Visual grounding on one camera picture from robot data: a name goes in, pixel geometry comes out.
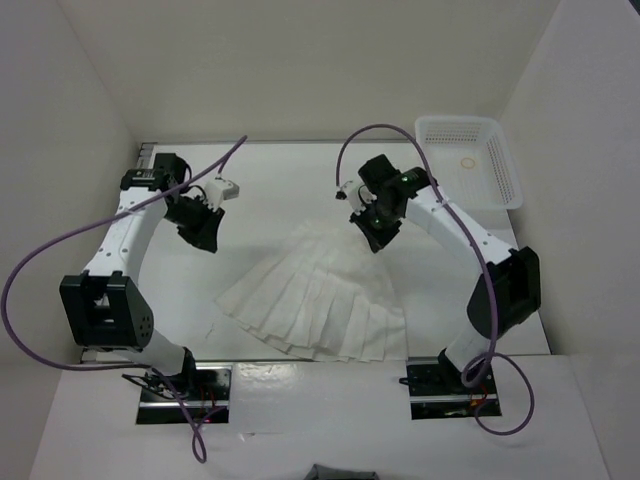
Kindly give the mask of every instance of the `white cloth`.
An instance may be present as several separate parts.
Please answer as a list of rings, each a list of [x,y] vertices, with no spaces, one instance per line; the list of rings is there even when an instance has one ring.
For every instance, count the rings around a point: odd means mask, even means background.
[[[306,222],[217,299],[252,335],[315,360],[404,360],[389,273],[353,225]]]

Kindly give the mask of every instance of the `black metal base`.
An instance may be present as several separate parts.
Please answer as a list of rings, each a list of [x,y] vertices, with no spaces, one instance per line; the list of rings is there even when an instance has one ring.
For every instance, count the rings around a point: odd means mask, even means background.
[[[196,384],[202,388],[184,399],[187,409],[197,422],[211,411],[223,407],[207,419],[207,423],[229,423],[230,365],[198,365]],[[138,405],[138,425],[187,423],[176,400],[142,390]]]
[[[407,377],[400,383],[409,389],[412,420],[473,417],[479,402],[487,402],[480,416],[502,415],[492,371],[481,386],[460,391],[445,381],[442,368],[436,359],[407,363]]]

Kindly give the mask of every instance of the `laundry basket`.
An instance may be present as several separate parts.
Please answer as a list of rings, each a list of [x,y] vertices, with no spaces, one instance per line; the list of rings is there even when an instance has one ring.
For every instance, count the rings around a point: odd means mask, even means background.
[[[522,191],[500,124],[492,118],[425,116],[416,138],[445,193],[466,209],[515,209]]]

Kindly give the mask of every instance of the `white wall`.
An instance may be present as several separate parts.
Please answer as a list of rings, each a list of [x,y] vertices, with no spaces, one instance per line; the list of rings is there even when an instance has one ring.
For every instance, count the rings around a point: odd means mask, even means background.
[[[611,477],[637,478],[640,16],[563,0],[501,118],[519,167],[516,235],[541,257],[542,310]]]
[[[60,0],[131,130],[163,141],[497,116],[557,3]]]
[[[136,145],[53,0],[0,7],[0,279],[43,241],[111,212]],[[54,359],[77,359],[57,286],[99,233],[37,259],[9,311],[19,335]],[[0,329],[0,477],[27,478],[60,377]]]

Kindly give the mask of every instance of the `dark gray fabric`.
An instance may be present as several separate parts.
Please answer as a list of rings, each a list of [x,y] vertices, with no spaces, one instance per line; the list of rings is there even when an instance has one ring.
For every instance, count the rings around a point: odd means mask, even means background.
[[[376,472],[350,472],[314,465],[304,480],[380,480]]]

